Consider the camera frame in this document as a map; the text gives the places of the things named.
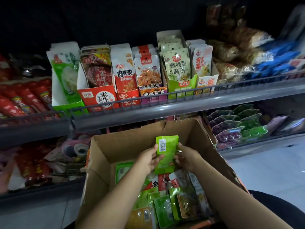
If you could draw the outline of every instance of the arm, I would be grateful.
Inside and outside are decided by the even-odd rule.
[[[122,177],[112,191],[108,192],[79,229],[123,229],[128,221],[145,178],[155,169],[164,156],[156,157],[157,145],[142,152],[134,165]]]
[[[184,169],[194,173],[211,205],[232,229],[278,228],[292,229],[272,211],[229,181],[200,154],[186,146],[178,145],[183,153],[174,159]]]

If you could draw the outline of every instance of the hand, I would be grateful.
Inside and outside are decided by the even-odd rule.
[[[158,145],[155,144],[154,147],[140,153],[137,158],[136,164],[141,165],[145,172],[147,172],[147,175],[149,175],[151,171],[157,167],[158,163],[165,157],[164,154],[156,157],[157,149]]]
[[[183,146],[180,142],[178,143],[177,148],[183,152],[177,152],[173,157],[177,165],[191,173],[194,173],[194,164],[196,160],[202,159],[201,155],[196,150]]]

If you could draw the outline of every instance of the human hand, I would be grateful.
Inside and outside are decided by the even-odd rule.
[[[164,154],[157,157],[157,149],[158,145],[155,144],[154,147],[140,153],[136,160],[136,164],[141,165],[147,175],[149,175],[165,157]]]
[[[177,152],[173,157],[177,165],[191,173],[194,173],[194,164],[196,160],[202,159],[201,155],[196,150],[183,146],[180,142],[178,143],[177,148],[183,152]]]

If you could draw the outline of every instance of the black background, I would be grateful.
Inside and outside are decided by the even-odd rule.
[[[204,36],[207,4],[247,5],[247,25],[277,37],[298,0],[0,0],[0,52],[45,54],[51,43],[153,43],[156,32]]]

